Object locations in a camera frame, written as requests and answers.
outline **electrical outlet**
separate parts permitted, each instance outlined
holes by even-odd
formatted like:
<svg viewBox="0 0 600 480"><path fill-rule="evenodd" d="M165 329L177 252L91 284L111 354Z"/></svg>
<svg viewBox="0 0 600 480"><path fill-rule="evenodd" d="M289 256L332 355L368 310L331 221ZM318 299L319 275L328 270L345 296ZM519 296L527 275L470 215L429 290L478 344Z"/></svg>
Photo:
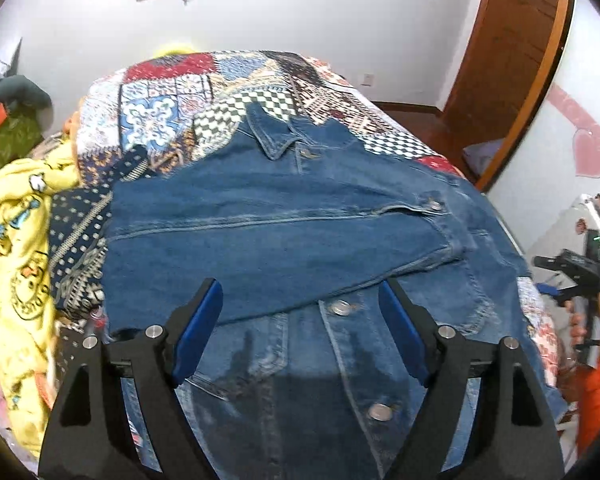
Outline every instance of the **electrical outlet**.
<svg viewBox="0 0 600 480"><path fill-rule="evenodd" d="M360 85L361 86L373 86L375 78L376 78L376 76L374 76L373 74L363 74L362 75L362 83L360 83Z"/></svg>

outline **wooden door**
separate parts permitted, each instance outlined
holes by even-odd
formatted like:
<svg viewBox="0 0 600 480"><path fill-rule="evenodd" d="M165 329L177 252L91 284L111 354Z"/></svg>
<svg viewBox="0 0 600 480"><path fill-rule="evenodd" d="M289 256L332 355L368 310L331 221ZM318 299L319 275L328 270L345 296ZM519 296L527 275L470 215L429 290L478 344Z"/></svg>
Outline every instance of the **wooden door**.
<svg viewBox="0 0 600 480"><path fill-rule="evenodd" d="M558 0L482 0L443 121L462 146L503 139L529 94Z"/></svg>

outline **cartoon print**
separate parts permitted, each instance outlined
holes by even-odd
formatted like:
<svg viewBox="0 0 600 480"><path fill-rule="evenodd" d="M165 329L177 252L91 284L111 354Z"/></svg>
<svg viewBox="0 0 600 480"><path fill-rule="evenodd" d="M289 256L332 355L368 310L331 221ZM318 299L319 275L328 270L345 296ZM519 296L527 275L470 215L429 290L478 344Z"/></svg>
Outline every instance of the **cartoon print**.
<svg viewBox="0 0 600 480"><path fill-rule="evenodd" d="M62 171L62 170L64 170L64 168L67 168L72 164L73 164L72 162L57 162L57 161L54 162L53 164L51 164L46 159L44 160L44 165L46 167L48 167L50 170Z"/></svg>
<svg viewBox="0 0 600 480"><path fill-rule="evenodd" d="M22 227L22 224L24 224L24 222L27 220L27 218L31 216L31 210L38 209L39 207L40 200L38 200L37 198L32 198L29 204L27 205L27 208L22 213L17 215L15 218L9 220L9 225L14 229L20 229Z"/></svg>
<svg viewBox="0 0 600 480"><path fill-rule="evenodd" d="M21 319L31 320L42 314L49 287L43 285L48 255L33 253L26 266L11 279L11 305Z"/></svg>
<svg viewBox="0 0 600 480"><path fill-rule="evenodd" d="M0 240L4 240L7 237L7 226L0 224Z"/></svg>
<svg viewBox="0 0 600 480"><path fill-rule="evenodd" d="M42 193L46 189L46 182L44 177L44 173L34 174L29 177L29 185L31 186L31 189L33 191L39 191L40 193Z"/></svg>
<svg viewBox="0 0 600 480"><path fill-rule="evenodd" d="M42 205L42 199L36 195L27 195L18 204L19 213L11 219L5 218L0 224L0 240L7 240L8 228L20 229L24 222L31 216L32 209L38 209Z"/></svg>
<svg viewBox="0 0 600 480"><path fill-rule="evenodd" d="M20 390L22 389L22 383L16 383L11 387L11 391L4 396L7 401L8 410L17 410L18 403L20 402Z"/></svg>

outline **pink wall sticker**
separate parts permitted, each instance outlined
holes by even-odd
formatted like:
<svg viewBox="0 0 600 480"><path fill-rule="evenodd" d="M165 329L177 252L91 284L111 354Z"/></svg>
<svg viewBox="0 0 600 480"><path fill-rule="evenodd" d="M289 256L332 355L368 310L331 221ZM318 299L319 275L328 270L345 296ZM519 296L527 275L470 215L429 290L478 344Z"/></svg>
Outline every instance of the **pink wall sticker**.
<svg viewBox="0 0 600 480"><path fill-rule="evenodd" d="M551 85L546 98L577 128L573 136L576 175L600 178L600 125L557 84Z"/></svg>

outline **jacket sleeve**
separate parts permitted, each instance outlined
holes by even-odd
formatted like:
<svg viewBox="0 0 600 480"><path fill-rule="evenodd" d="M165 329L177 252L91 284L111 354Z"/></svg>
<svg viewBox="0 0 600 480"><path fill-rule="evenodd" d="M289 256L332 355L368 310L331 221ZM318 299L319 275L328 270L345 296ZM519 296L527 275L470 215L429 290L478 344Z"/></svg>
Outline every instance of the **jacket sleeve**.
<svg viewBox="0 0 600 480"><path fill-rule="evenodd" d="M582 392L578 403L578 455L589 447L600 432L600 362L598 368L579 368L578 384Z"/></svg>

